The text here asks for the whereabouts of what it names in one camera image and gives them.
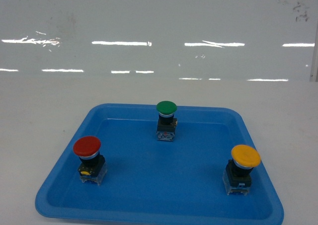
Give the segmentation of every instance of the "red button cap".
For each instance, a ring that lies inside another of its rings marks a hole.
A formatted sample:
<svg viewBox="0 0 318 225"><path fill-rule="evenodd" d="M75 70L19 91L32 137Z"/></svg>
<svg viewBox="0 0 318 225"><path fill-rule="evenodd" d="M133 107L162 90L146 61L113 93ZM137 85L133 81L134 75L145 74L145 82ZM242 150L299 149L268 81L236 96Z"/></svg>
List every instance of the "red button cap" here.
<svg viewBox="0 0 318 225"><path fill-rule="evenodd" d="M100 145L101 142L97 137L82 137L75 142L73 151L78 156L91 156L98 152Z"/></svg>

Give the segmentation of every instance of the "white wall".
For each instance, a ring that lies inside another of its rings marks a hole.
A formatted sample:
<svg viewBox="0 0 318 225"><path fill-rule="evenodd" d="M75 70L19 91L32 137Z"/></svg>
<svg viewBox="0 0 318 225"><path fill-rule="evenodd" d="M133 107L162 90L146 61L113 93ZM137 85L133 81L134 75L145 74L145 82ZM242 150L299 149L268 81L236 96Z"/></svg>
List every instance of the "white wall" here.
<svg viewBox="0 0 318 225"><path fill-rule="evenodd" d="M318 0L0 0L0 74L309 81L317 20Z"/></svg>

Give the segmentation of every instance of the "yellow button cap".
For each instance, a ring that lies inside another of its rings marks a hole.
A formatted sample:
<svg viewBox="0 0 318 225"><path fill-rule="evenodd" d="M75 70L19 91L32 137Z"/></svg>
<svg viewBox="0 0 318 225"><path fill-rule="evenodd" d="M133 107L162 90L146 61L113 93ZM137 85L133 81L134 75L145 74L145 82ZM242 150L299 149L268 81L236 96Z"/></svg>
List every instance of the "yellow button cap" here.
<svg viewBox="0 0 318 225"><path fill-rule="evenodd" d="M260 155L252 147L237 145L231 151L233 159L244 167L256 167L260 164Z"/></svg>

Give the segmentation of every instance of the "blue tray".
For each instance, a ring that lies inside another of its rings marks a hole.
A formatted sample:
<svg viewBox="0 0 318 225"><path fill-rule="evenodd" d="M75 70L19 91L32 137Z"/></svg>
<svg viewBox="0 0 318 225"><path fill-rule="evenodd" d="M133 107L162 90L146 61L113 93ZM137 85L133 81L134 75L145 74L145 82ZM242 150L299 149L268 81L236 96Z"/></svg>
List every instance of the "blue tray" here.
<svg viewBox="0 0 318 225"><path fill-rule="evenodd" d="M154 105L102 104L84 119L40 188L46 217L157 225L280 225L282 204L261 163L247 196L227 195L222 175L238 144L254 147L241 116L179 106L174 142L156 140ZM97 136L108 172L82 183L73 144Z"/></svg>

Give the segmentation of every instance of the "green button cap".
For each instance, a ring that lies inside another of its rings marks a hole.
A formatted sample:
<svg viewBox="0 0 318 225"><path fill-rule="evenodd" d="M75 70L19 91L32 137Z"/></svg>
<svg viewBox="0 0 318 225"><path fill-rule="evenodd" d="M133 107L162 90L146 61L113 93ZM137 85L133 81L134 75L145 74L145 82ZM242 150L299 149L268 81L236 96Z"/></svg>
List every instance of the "green button cap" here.
<svg viewBox="0 0 318 225"><path fill-rule="evenodd" d="M177 105L170 101L162 101L157 104L157 110L161 114L169 115L177 110Z"/></svg>

